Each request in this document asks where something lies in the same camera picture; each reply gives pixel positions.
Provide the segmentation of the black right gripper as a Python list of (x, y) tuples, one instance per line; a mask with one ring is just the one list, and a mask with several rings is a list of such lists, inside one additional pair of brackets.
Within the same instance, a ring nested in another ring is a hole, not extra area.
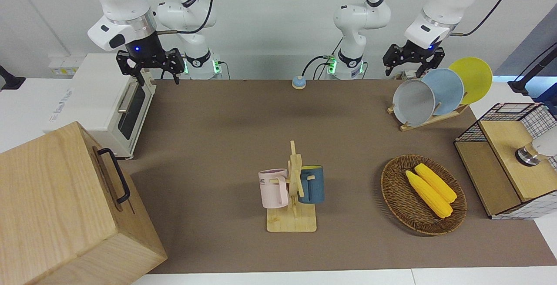
[(141, 70), (145, 68), (143, 61), (146, 61), (148, 68), (161, 68), (170, 73), (174, 83), (179, 85), (179, 74), (186, 69), (183, 56), (177, 48), (165, 51), (157, 33), (131, 41), (125, 44), (125, 48), (127, 51), (118, 51), (116, 55), (122, 75), (129, 75), (135, 78), (140, 86), (144, 86), (145, 80)]

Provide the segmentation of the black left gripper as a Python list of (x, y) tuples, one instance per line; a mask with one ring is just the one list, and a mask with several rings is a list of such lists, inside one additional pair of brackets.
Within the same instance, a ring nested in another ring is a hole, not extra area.
[(403, 47), (390, 45), (383, 55), (385, 75), (389, 77), (395, 67), (404, 63), (421, 62), (420, 67), (416, 70), (416, 78), (419, 79), (430, 69), (437, 69), (444, 56), (445, 53), (443, 47), (440, 47), (440, 42), (431, 44), (426, 48), (422, 48), (412, 41), (407, 41)]

